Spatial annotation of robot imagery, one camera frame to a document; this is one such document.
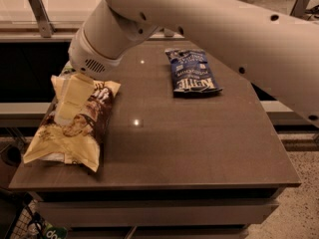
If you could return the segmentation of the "white gripper with vent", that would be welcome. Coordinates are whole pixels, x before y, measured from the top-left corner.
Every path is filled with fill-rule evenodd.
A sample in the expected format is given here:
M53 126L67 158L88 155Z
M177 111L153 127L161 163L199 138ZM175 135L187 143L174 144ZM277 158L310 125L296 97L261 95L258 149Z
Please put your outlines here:
M98 53L87 40L83 29L73 37L68 53L71 66L79 73L53 77L58 101L54 121L59 125L71 123L80 112L94 91L92 79L105 81L122 59L111 59Z

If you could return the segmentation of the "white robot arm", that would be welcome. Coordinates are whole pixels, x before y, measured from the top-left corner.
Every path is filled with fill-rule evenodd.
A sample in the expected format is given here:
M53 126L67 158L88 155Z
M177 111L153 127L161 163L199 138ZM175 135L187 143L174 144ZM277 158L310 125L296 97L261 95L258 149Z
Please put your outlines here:
M73 37L69 61L103 80L159 28L319 126L319 25L239 0L102 0Z

